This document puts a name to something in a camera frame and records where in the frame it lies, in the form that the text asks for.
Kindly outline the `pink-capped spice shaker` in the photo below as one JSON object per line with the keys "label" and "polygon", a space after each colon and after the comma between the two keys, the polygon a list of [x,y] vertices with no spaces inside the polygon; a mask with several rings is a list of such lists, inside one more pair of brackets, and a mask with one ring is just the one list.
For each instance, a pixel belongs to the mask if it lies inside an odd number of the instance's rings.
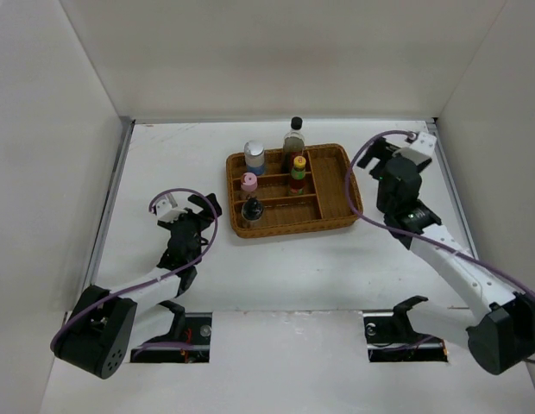
{"label": "pink-capped spice shaker", "polygon": [[256,191],[258,177],[252,172],[246,172],[241,176],[241,190],[247,193]]}

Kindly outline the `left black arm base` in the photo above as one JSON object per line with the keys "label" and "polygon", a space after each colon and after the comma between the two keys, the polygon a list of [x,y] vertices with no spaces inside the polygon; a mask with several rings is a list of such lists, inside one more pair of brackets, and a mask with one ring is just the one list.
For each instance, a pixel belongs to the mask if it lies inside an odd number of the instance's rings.
{"label": "left black arm base", "polygon": [[172,301],[162,302],[159,309],[171,323],[169,329],[137,343],[130,350],[129,362],[208,363],[211,356],[212,313],[187,312],[183,306]]}

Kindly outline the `yellow-capped red sauce bottle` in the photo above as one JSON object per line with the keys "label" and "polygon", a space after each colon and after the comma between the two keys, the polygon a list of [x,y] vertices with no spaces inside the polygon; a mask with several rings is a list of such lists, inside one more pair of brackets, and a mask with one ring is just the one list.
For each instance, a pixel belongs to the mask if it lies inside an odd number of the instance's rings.
{"label": "yellow-capped red sauce bottle", "polygon": [[305,187],[305,176],[307,160],[304,156],[299,155],[293,159],[293,168],[290,172],[289,193],[291,195],[300,195]]}

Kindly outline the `tall black-capped sauce bottle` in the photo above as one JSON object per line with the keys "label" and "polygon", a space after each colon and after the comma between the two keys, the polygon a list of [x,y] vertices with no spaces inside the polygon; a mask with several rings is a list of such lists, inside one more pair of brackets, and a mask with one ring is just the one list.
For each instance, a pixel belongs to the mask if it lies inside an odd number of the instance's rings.
{"label": "tall black-capped sauce bottle", "polygon": [[281,171],[290,173],[295,156],[302,155],[305,148],[305,137],[302,134],[303,119],[295,116],[291,120],[291,129],[285,135],[282,148]]}

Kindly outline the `black-capped shaker blue label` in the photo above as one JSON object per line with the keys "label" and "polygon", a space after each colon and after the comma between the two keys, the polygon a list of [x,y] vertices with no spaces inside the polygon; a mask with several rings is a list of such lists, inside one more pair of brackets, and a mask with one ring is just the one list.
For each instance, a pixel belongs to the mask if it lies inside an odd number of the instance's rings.
{"label": "black-capped shaker blue label", "polygon": [[243,148],[248,173],[261,176],[265,172],[265,148],[259,141],[248,141]]}

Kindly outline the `black-capped pepper grinder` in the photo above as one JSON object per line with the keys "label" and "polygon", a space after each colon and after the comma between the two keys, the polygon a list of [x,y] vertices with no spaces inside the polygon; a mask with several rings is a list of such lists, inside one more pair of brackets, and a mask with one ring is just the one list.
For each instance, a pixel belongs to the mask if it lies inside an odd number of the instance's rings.
{"label": "black-capped pepper grinder", "polygon": [[264,213],[263,203],[256,197],[249,198],[241,210],[242,226],[245,229],[253,228],[259,223]]}

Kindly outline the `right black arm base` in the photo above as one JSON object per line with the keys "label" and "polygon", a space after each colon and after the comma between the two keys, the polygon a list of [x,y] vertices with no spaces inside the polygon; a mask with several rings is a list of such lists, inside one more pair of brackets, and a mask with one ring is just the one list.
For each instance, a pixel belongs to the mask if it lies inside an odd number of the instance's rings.
{"label": "right black arm base", "polygon": [[367,310],[362,314],[371,363],[448,362],[443,340],[413,330],[407,312],[427,298],[413,296],[391,310]]}

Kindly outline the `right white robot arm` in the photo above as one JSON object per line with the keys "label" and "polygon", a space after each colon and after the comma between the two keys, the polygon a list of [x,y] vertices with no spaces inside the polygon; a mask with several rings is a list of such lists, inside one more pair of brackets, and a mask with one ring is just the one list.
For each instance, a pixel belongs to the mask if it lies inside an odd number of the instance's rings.
{"label": "right white robot arm", "polygon": [[459,313],[413,296],[394,306],[393,334],[405,342],[423,334],[455,343],[493,375],[522,361],[533,363],[535,292],[466,253],[419,198],[435,136],[405,131],[402,147],[387,136],[369,139],[353,159],[360,168],[377,161],[370,174],[378,183],[376,207],[383,215],[378,226],[434,269],[467,306]]}

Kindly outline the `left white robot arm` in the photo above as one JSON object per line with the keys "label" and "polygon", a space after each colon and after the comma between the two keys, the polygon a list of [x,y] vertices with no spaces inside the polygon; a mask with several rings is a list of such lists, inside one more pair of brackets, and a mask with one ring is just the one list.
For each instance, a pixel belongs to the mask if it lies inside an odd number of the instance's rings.
{"label": "left white robot arm", "polygon": [[81,293],[65,325],[53,337],[54,356],[102,380],[123,364],[207,362],[212,316],[189,313],[176,300],[187,292],[213,240],[222,209],[215,194],[188,192],[192,206],[179,209],[171,191],[149,205],[159,227],[169,233],[156,267],[125,286],[90,285]]}

